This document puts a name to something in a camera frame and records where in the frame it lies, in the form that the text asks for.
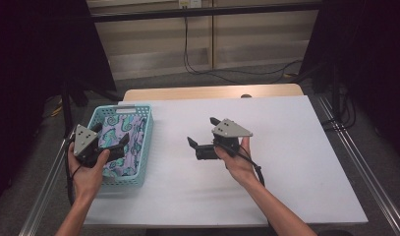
forearm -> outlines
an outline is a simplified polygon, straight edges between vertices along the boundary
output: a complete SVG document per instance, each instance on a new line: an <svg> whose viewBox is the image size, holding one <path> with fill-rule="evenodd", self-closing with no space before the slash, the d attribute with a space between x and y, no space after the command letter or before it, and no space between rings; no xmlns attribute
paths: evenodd
<svg viewBox="0 0 400 236"><path fill-rule="evenodd" d="M243 185L278 235L315 235L308 225L257 180Z"/></svg>
<svg viewBox="0 0 400 236"><path fill-rule="evenodd" d="M56 235L79 235L91 203L91 198L76 198Z"/></svg>

metal frame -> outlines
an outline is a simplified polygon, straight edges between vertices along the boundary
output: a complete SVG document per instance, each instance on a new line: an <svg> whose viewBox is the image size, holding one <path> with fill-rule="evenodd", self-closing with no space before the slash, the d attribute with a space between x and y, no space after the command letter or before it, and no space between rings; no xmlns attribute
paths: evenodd
<svg viewBox="0 0 400 236"><path fill-rule="evenodd" d="M223 16L223 15L240 15L240 14L256 14L256 13L274 13L274 12L297 12L319 10L325 6L335 6L342 4L350 4L350 1L317 1L308 3L288 3L288 4L269 4L256 6L240 6L240 7L210 7L210 8L191 8L191 9L174 9L150 12L135 13L119 13L119 14L93 14L90 17L71 16L63 18L54 18L47 21L48 24L77 24L79 22L123 22L151 19L168 19L168 18L185 18L185 17L205 17L205 16Z"/></svg>

patterned fabric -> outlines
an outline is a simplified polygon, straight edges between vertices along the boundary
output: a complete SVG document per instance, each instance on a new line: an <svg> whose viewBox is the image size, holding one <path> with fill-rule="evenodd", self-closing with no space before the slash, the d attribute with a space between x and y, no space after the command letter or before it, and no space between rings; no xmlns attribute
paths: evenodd
<svg viewBox="0 0 400 236"><path fill-rule="evenodd" d="M124 147L125 156L107 162L103 175L107 177L132 176L138 173L146 119L137 115L114 115L104 119L98 145L102 148L117 145L129 133L130 140Z"/></svg>

blue plastic basket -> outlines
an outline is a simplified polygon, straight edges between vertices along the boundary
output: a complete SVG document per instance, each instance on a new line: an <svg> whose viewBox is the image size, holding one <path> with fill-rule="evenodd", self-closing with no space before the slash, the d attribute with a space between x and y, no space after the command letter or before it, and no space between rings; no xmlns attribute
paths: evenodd
<svg viewBox="0 0 400 236"><path fill-rule="evenodd" d="M153 117L151 116L150 105L108 105L98 106L89 121L88 127L91 128L97 123L103 123L105 117L113 115L132 114L146 117L147 122L144 130L141 159L138 166L138 172L132 176L105 177L102 185L131 185L141 186L144 182L146 172L148 150L150 147L151 133L153 130Z"/></svg>

power outlet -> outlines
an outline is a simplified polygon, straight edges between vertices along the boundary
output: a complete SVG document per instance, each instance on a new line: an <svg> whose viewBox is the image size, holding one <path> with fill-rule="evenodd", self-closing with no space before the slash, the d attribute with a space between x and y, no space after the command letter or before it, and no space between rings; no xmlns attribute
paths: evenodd
<svg viewBox="0 0 400 236"><path fill-rule="evenodd" d="M190 8L190 0L179 0L179 9Z"/></svg>
<svg viewBox="0 0 400 236"><path fill-rule="evenodd" d="M190 8L201 8L202 1L201 0L191 0Z"/></svg>

